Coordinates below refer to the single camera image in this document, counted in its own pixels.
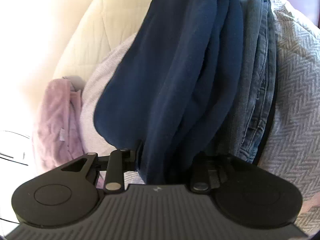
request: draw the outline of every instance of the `ribbed black surface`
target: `ribbed black surface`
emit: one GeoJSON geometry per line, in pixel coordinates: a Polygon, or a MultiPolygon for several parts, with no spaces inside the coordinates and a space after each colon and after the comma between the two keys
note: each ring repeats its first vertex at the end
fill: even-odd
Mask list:
{"type": "Polygon", "coordinates": [[[206,195],[183,185],[130,185],[108,195],[85,220],[57,229],[22,224],[8,240],[287,240],[305,236],[294,225],[271,230],[246,228],[225,218],[206,195]]]}

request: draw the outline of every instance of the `blue clothing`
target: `blue clothing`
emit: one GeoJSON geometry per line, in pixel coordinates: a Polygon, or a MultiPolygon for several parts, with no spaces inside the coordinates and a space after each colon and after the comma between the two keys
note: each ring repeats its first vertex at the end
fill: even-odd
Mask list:
{"type": "Polygon", "coordinates": [[[147,184],[177,182],[232,106],[242,51],[239,0],[152,0],[97,103],[97,132],[116,148],[143,141],[147,184]]]}
{"type": "Polygon", "coordinates": [[[254,160],[275,89],[276,35],[270,0],[240,0],[244,17],[243,63],[232,109],[219,135],[215,153],[254,160]]]}

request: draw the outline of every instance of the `logo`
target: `logo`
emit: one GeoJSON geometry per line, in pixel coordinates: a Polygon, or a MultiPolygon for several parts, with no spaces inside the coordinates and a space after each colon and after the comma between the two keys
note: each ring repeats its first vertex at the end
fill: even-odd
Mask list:
{"type": "Polygon", "coordinates": [[[159,192],[159,191],[163,190],[163,188],[157,186],[157,187],[154,187],[153,190],[154,190],[155,192],[159,192]]]}

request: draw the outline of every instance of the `pink towel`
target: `pink towel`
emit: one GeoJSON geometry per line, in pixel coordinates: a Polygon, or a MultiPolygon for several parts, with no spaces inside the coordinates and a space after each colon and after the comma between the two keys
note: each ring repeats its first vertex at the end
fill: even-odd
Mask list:
{"type": "Polygon", "coordinates": [[[79,136],[81,92],[67,79],[48,84],[39,107],[32,135],[39,174],[52,170],[84,154],[79,136]]]}

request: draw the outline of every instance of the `clothing pile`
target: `clothing pile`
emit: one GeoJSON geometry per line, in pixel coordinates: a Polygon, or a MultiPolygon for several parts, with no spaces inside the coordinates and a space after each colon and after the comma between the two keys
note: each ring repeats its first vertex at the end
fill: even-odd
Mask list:
{"type": "Polygon", "coordinates": [[[69,77],[48,85],[33,133],[39,172],[142,140],[139,174],[127,172],[126,184],[184,183],[201,151],[260,160],[277,174],[269,157],[281,156],[270,144],[288,130],[277,108],[286,88],[274,8],[271,0],[152,0],[138,33],[85,86],[69,77]]]}

